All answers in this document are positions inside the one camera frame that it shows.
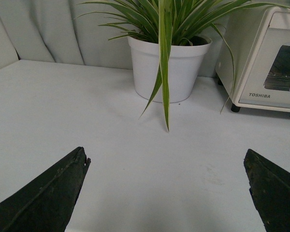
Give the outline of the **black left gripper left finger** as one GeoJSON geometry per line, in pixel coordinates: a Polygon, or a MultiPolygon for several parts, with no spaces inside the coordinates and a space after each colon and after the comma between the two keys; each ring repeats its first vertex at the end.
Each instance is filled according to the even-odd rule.
{"type": "Polygon", "coordinates": [[[65,231],[91,160],[77,147],[0,203],[0,232],[65,231]]]}

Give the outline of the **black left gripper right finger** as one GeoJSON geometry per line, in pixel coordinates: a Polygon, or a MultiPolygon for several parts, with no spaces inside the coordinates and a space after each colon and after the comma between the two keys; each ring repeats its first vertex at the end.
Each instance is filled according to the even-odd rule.
{"type": "Polygon", "coordinates": [[[267,232],[290,232],[290,173],[249,149],[244,159],[253,203],[267,232]]]}

